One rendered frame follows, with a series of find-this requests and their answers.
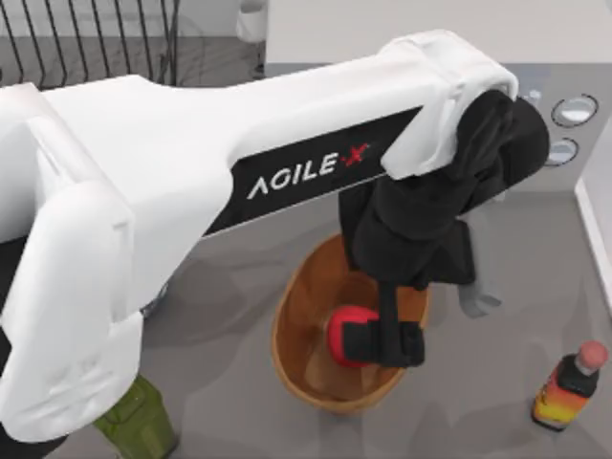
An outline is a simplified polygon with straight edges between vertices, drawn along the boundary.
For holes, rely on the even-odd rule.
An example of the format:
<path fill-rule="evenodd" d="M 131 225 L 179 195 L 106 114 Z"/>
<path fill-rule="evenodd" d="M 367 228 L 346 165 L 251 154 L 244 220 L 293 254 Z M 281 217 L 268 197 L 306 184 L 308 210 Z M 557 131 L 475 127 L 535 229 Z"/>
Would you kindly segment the wooden oval basket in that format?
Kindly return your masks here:
<path fill-rule="evenodd" d="M 343 305 L 376 312 L 376 282 L 349 270 L 343 240 L 335 234 L 303 259 L 275 311 L 272 358 L 287 390 L 311 406 L 339 415 L 360 413 L 379 403 L 407 374 L 377 364 L 338 364 L 327 345 L 326 325 Z"/>

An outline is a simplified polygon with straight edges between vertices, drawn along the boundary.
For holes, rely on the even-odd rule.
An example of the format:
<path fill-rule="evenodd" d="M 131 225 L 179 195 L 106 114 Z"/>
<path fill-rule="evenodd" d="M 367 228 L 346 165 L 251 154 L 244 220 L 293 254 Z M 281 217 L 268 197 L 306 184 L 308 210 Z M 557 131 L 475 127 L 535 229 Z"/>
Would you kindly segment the green bottle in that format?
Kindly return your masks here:
<path fill-rule="evenodd" d="M 94 426 L 120 459 L 168 459 L 179 444 L 162 393 L 142 375 Z"/>

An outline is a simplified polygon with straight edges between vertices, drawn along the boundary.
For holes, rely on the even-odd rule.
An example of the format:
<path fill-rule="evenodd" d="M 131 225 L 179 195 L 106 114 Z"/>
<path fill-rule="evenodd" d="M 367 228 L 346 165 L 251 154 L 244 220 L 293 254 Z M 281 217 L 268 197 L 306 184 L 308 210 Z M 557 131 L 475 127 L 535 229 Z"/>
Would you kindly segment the pale microwave oven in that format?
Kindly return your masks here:
<path fill-rule="evenodd" d="M 572 162 L 543 168 L 517 190 L 572 190 L 612 116 L 607 0 L 270 0 L 266 74 L 370 55 L 395 37 L 436 29 L 459 34 L 515 73 L 553 142 L 579 144 Z M 577 127 L 556 125 L 554 106 L 580 95 L 597 100 L 597 114 Z"/>

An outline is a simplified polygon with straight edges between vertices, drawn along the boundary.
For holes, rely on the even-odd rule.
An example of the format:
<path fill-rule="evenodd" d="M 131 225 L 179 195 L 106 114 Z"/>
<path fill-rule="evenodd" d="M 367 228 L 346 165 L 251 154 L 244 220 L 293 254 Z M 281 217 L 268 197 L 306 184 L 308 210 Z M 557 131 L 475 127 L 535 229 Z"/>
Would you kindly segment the dark bottle with pink cap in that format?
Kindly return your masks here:
<path fill-rule="evenodd" d="M 594 339 L 564 355 L 534 397 L 532 420 L 552 431 L 565 430 L 596 392 L 608 357 L 607 347 Z"/>

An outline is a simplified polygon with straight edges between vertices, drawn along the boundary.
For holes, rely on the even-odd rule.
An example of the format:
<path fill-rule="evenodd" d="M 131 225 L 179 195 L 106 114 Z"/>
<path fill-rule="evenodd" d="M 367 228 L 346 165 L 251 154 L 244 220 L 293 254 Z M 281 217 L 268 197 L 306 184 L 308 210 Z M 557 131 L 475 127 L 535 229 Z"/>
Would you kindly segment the round microwave knob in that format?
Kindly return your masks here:
<path fill-rule="evenodd" d="M 559 167 L 572 162 L 579 154 L 579 144 L 572 139 L 563 138 L 551 144 L 546 161 L 548 167 Z"/>
<path fill-rule="evenodd" d="M 552 121 L 565 128 L 573 128 L 590 121 L 598 112 L 599 103 L 590 95 L 560 100 L 552 109 Z"/>

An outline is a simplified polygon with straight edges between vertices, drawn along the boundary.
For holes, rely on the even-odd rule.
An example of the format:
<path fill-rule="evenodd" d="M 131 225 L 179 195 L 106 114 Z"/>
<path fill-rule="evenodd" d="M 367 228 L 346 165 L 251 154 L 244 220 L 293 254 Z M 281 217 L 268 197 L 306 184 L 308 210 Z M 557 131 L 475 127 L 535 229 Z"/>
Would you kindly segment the red rounded object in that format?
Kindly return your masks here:
<path fill-rule="evenodd" d="M 326 339 L 332 359 L 340 366 L 362 368 L 375 361 L 349 361 L 343 354 L 343 324 L 345 322 L 378 322 L 379 314 L 363 306 L 343 305 L 329 317 L 326 325 Z"/>

